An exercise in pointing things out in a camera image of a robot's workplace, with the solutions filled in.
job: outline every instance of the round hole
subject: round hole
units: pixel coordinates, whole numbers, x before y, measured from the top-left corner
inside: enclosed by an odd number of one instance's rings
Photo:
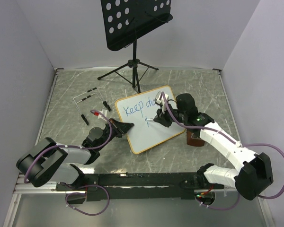
[[[106,9],[110,10],[112,8],[112,5],[110,3],[106,4]]]
[[[110,22],[113,21],[113,17],[112,17],[112,16],[109,16],[107,20],[108,20],[108,22],[110,23]]]

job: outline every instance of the wall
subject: wall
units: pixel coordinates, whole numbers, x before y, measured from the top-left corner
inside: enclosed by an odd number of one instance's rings
[[[16,161],[35,142],[53,67],[14,0],[0,0],[0,226],[12,197]]]
[[[131,46],[107,49],[100,0],[17,1],[55,68],[123,65],[132,57]],[[155,66],[222,69],[258,2],[173,0],[174,19],[139,39],[138,58]]]
[[[234,51],[222,78],[235,120],[245,143],[267,142],[284,151],[284,0],[261,0]],[[275,182],[267,195],[284,183],[284,161],[275,151]],[[277,226],[284,226],[284,194],[269,201]]]

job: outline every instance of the whiteboard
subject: whiteboard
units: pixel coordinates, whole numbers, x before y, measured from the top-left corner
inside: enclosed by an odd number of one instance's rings
[[[127,133],[127,140],[134,154],[140,154],[185,131],[174,122],[167,128],[157,122],[146,121],[146,119],[154,118],[160,108],[154,102],[154,98],[159,91],[164,91],[165,94],[169,95],[170,99],[175,100],[170,86],[163,86],[119,99],[115,103],[121,121],[134,123],[133,128]],[[169,102],[169,104],[173,108],[177,107],[175,102]]]

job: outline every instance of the black music stand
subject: black music stand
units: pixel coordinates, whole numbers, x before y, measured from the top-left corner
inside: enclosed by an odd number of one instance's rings
[[[137,40],[173,18],[170,14],[170,4],[171,0],[101,0],[107,47],[112,51],[118,51],[133,44],[133,59],[98,77],[98,80],[115,72],[132,84],[134,89],[137,86],[138,93],[141,92],[139,82],[146,71],[149,68],[159,69],[137,59]],[[147,67],[140,79],[138,64]],[[126,66],[133,69],[133,82],[117,72]]]

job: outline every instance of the marble table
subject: marble table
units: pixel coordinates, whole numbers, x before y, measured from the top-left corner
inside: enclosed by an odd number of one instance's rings
[[[145,69],[139,69],[142,75]],[[103,108],[99,99],[91,97],[80,103],[80,109],[89,121],[89,126],[76,110],[73,97],[93,87],[98,87],[111,106],[108,117],[119,120],[115,102],[136,94],[131,85],[117,74],[97,80],[109,70],[60,70],[54,85],[40,139],[51,137],[63,144],[80,145],[92,127],[104,128],[89,111]],[[120,74],[130,79],[131,70]],[[220,75],[215,70],[148,70],[140,81],[141,90],[147,91],[169,85],[175,96],[190,93],[199,111],[207,113],[232,137],[238,139],[235,125],[225,97]],[[232,167],[216,149],[209,144],[196,148],[186,144],[186,133],[172,138],[150,150],[135,155],[131,152],[126,137],[115,138],[100,152],[100,157],[90,165],[78,165],[84,173],[177,173],[195,172],[200,166],[214,163]]]

